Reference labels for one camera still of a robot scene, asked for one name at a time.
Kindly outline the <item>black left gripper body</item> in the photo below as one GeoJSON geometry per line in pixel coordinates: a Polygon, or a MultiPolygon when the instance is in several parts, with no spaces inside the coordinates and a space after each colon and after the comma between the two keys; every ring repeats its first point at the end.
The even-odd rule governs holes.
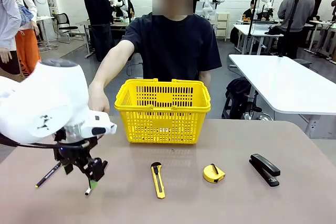
{"type": "Polygon", "coordinates": [[[90,155],[90,150],[98,144],[98,137],[83,139],[77,143],[62,143],[65,136],[55,135],[57,147],[54,148],[54,158],[63,165],[73,164],[78,167],[85,168],[95,167],[99,164],[98,158],[90,155]]]}

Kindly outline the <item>person's right hand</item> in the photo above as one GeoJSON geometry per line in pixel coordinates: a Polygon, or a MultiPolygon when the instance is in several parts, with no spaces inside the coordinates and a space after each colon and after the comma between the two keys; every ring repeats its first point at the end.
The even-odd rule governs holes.
{"type": "Polygon", "coordinates": [[[93,111],[100,111],[109,114],[110,104],[104,92],[103,85],[92,82],[88,88],[89,102],[88,106],[93,111]]]}

